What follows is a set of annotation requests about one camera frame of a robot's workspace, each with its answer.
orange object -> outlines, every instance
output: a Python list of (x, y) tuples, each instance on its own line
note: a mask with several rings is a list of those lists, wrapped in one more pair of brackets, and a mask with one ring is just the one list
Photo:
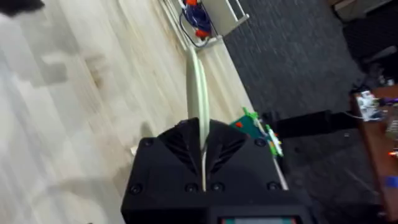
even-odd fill
[(205, 38), (205, 37), (208, 37), (210, 35), (210, 33), (203, 31), (203, 30), (197, 30), (195, 32), (195, 35), (200, 38)]
[(197, 0), (187, 0), (186, 3), (190, 6), (196, 6), (198, 4)]
[(235, 123), (235, 126), (238, 128), (243, 128), (242, 122)]

blurry black object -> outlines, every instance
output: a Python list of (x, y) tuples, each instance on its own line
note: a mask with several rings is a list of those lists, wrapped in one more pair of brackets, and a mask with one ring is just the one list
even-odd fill
[(22, 12), (33, 12), (44, 7), (41, 0), (1, 0), (0, 13), (13, 17)]
[(328, 134), (344, 129), (356, 128), (357, 120), (344, 113), (332, 113), (330, 110), (305, 114), (288, 119), (276, 119), (270, 113), (262, 115), (266, 123), (278, 133), (279, 138), (296, 138), (301, 136), (313, 136)]
[(313, 223), (296, 193), (281, 189), (268, 144), (213, 120), (202, 191), (198, 130), (193, 118), (140, 141), (121, 207), (127, 224), (216, 224), (234, 217)]

wooden floor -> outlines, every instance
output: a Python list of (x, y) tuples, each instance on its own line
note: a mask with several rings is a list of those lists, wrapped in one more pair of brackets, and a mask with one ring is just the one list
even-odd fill
[[(129, 148), (187, 118), (184, 58), (157, 0), (0, 22), (0, 222), (123, 223)], [(213, 119), (251, 108), (222, 42), (200, 58)]]

small white device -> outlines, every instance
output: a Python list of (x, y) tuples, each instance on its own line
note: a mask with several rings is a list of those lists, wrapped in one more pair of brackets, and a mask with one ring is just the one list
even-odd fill
[(375, 116), (380, 113), (377, 98), (375, 98), (370, 91), (361, 92), (361, 96), (357, 96), (356, 101), (358, 103), (361, 116), (365, 122), (379, 120), (379, 118)]

gray carpet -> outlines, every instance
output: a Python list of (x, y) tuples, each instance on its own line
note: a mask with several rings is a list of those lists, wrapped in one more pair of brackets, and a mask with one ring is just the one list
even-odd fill
[[(348, 110), (351, 86), (364, 75), (326, 0), (240, 1), (250, 18), (225, 43), (255, 110), (281, 118)], [(357, 130), (288, 139), (283, 147), (288, 182), (311, 196), (320, 223), (356, 223), (364, 210), (352, 205), (378, 203)]]

